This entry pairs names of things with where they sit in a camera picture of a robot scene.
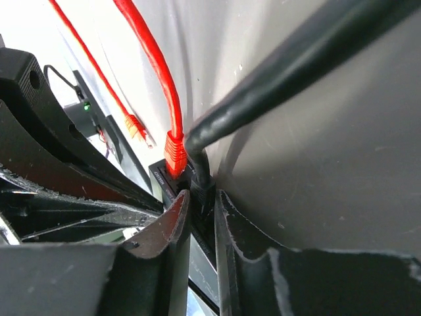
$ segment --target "black plastic housing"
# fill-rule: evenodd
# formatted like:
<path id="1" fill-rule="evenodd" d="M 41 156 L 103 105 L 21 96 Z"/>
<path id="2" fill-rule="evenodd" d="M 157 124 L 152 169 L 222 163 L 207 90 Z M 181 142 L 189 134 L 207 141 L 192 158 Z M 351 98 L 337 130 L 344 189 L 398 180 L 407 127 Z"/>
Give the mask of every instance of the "black plastic housing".
<path id="1" fill-rule="evenodd" d="M 181 176 L 174 180 L 166 170 L 165 160 L 160 160 L 149 166 L 152 194 L 168 208 L 182 190 L 190 189 L 193 175 L 195 171 L 188 163 Z"/>

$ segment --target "black power cord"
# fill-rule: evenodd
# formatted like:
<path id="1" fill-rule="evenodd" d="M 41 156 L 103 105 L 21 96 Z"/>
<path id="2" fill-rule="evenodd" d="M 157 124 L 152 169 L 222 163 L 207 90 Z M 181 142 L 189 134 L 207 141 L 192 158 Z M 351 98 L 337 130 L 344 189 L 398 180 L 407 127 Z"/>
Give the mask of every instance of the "black power cord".
<path id="1" fill-rule="evenodd" d="M 48 79 L 48 70 L 51 69 L 66 85 L 68 85 L 69 87 L 71 87 L 75 92 L 76 95 L 79 97 L 79 99 L 83 99 L 83 93 L 82 90 L 78 87 L 73 85 L 70 81 L 68 81 L 66 79 L 66 77 L 64 77 L 56 68 L 54 68 L 54 66 L 52 65 L 45 65 L 44 69 L 43 69 L 43 73 L 44 73 L 44 77 L 47 81 L 48 84 L 50 84 L 50 81 Z"/>
<path id="2" fill-rule="evenodd" d="M 421 5 L 419 0 L 330 1 L 190 130 L 184 146 L 197 184 L 211 181 L 208 145 L 291 99 Z"/>

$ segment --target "mounting hole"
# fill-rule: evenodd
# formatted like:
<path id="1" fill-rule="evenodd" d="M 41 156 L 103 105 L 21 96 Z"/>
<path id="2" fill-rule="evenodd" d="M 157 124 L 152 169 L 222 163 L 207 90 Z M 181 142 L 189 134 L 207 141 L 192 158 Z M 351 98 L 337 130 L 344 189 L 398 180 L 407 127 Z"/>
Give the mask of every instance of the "mounting hole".
<path id="1" fill-rule="evenodd" d="M 68 131 L 70 132 L 70 135 L 73 136 L 75 140 L 82 140 L 84 136 L 78 131 L 76 126 L 74 124 L 70 124 L 68 126 Z"/>
<path id="2" fill-rule="evenodd" d="M 35 90 L 38 90 L 39 87 L 41 86 L 41 84 L 39 83 L 39 76 L 33 70 L 31 70 L 31 72 L 29 73 L 29 82 L 31 83 L 31 86 Z"/>

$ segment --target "cable plug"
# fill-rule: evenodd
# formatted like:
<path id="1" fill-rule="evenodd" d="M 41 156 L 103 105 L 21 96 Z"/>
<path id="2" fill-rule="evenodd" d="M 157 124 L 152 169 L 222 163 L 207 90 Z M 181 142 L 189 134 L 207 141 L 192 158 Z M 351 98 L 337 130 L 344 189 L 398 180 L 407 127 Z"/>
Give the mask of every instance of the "cable plug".
<path id="1" fill-rule="evenodd" d="M 148 148 L 154 148 L 155 142 L 136 116 L 133 114 L 126 115 L 124 124 L 126 125 L 131 138 L 134 138 L 134 136 L 137 135 L 139 138 L 142 138 L 145 141 Z"/>
<path id="2" fill-rule="evenodd" d="M 184 135 L 180 139 L 172 137 L 171 131 L 166 133 L 164 158 L 168 173 L 177 179 L 187 165 L 187 154 L 183 144 Z"/>

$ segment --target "red ethernet cable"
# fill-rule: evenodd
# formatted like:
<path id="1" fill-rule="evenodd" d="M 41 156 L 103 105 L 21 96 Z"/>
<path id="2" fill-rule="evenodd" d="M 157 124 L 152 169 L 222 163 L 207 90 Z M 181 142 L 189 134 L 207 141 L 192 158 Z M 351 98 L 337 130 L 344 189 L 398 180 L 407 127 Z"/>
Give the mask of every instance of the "red ethernet cable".
<path id="1" fill-rule="evenodd" d="M 164 157 L 169 173 L 173 178 L 177 178 L 187 165 L 187 154 L 183 145 L 182 111 L 176 85 L 164 55 L 133 2 L 131 0 L 113 1 L 136 34 L 164 91 L 171 116 L 171 130 L 166 135 Z"/>
<path id="2" fill-rule="evenodd" d="M 111 96 L 116 101 L 118 107 L 120 108 L 120 110 L 122 111 L 122 113 L 124 115 L 124 118 L 125 118 L 124 123 L 126 125 L 126 128 L 129 131 L 129 133 L 130 133 L 130 136 L 132 138 L 134 138 L 134 136 L 136 136 L 136 135 L 141 136 L 145 140 L 145 143 L 147 144 L 147 146 L 149 148 L 152 148 L 153 147 L 153 143 L 152 143 L 152 141 L 151 141 L 151 139 L 150 139 L 150 137 L 149 137 L 149 135 L 148 135 L 148 133 L 147 133 L 146 128 L 144 127 L 144 125 L 142 125 L 142 123 L 140 123 L 140 121 L 136 118 L 136 116 L 134 116 L 133 114 L 129 114 L 129 112 L 125 108 L 124 104 L 121 102 L 120 98 L 118 97 L 117 93 L 111 87 L 109 81 L 107 80 L 107 78 L 103 74 L 101 68 L 99 68 L 99 65 L 98 65 L 97 61 L 93 58 L 93 55 L 91 54 L 91 52 L 87 48 L 87 46 L 84 43 L 83 39 L 80 37 L 79 33 L 73 27 L 72 23 L 69 21 L 69 19 L 67 18 L 67 16 L 64 14 L 64 12 L 62 11 L 62 9 L 57 4 L 57 2 L 55 0 L 49 0 L 49 2 L 53 6 L 53 8 L 57 12 L 57 14 L 60 16 L 60 18 L 63 21 L 63 23 L 67 26 L 67 28 L 70 30 L 70 32 L 73 34 L 73 36 L 76 38 L 76 40 L 78 41 L 79 45 L 82 47 L 82 49 L 84 50 L 85 54 L 87 55 L 87 58 L 91 62 L 92 66 L 94 67 L 95 71 L 98 73 L 98 76 L 100 77 L 100 79 L 102 80 L 102 82 L 104 83 L 104 85 L 107 87 L 107 89 L 108 89 L 109 93 L 111 94 Z"/>

